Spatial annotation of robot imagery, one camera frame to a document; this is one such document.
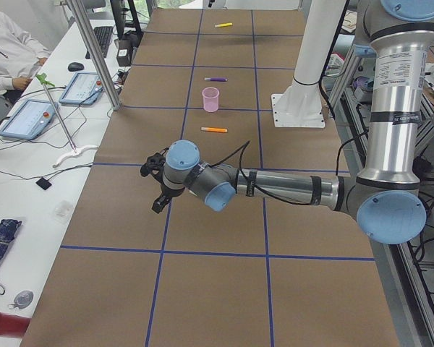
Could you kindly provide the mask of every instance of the small black box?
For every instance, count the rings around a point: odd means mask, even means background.
[[[120,67],[129,67],[132,63],[133,47],[130,40],[119,40],[117,50],[117,64]]]
[[[43,190],[47,190],[48,188],[51,187],[51,183],[48,179],[44,179],[43,177],[41,177],[41,179],[39,179],[38,181],[36,181],[36,184],[42,188]]]

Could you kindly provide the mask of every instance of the blue joint cap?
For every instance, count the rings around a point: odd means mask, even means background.
[[[383,244],[401,244],[418,235],[426,223],[420,199],[401,190],[388,190],[366,199],[357,212],[359,227]]]
[[[381,0],[381,5],[400,20],[423,22],[434,18],[434,0]]]
[[[188,140],[174,142],[166,155],[166,163],[174,170],[190,170],[200,161],[200,150]]]
[[[357,45],[354,43],[354,52],[356,56],[361,56],[362,58],[372,58],[376,56],[376,52],[373,48],[365,45]]]
[[[214,211],[220,212],[236,193],[234,187],[232,187],[229,182],[222,182],[218,186],[212,188],[205,197],[204,203]]]

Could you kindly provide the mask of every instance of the label sticker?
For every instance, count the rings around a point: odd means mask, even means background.
[[[422,90],[425,81],[425,51],[388,54],[376,59],[374,89],[411,87]]]

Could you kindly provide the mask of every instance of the metal pole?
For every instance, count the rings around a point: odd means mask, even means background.
[[[158,8],[158,4],[156,3],[156,0],[145,0],[146,1],[146,7],[148,8],[148,14],[150,15],[153,13],[154,9]]]
[[[88,19],[87,12],[82,3],[82,0],[67,0],[69,8],[72,11],[75,22],[79,27],[80,34],[84,40],[85,46],[90,53],[90,58],[95,65],[95,69],[100,77],[104,91],[106,92],[109,102],[111,103],[113,110],[118,110],[121,107],[121,101],[116,89],[114,88],[114,83],[109,74],[108,67],[104,61],[103,54],[101,53],[100,46],[96,40],[95,34],[93,33],[92,25]]]
[[[330,93],[330,104],[333,108],[336,107],[339,99],[344,94],[344,90],[354,78],[354,74],[357,71],[361,61],[362,58],[355,55],[354,47],[352,46],[347,52],[346,60],[342,66],[342,75],[336,78],[333,89]]]
[[[51,105],[53,106],[53,108],[54,108],[54,110],[55,110],[56,117],[58,118],[59,123],[61,124],[61,127],[63,128],[64,133],[66,134],[67,140],[69,141],[69,144],[71,145],[71,148],[72,148],[73,150],[76,150],[77,147],[76,147],[74,141],[72,141],[71,134],[70,134],[69,131],[67,130],[67,128],[66,128],[66,124],[64,124],[63,117],[61,117],[61,114],[59,114],[58,106],[55,104],[53,98],[51,97],[50,91],[49,91],[48,88],[46,87],[46,84],[45,84],[45,83],[42,83],[42,87],[43,87],[43,90],[45,90],[46,96],[47,96],[48,99],[50,100],[50,103],[51,103]]]

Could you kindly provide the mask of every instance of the keyboard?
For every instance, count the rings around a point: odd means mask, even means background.
[[[111,36],[113,35],[113,27],[95,27],[93,29],[95,33],[96,40],[101,48],[101,53],[103,53],[103,58],[108,55],[109,44],[111,43]],[[86,59],[90,59],[90,53],[85,54]]]

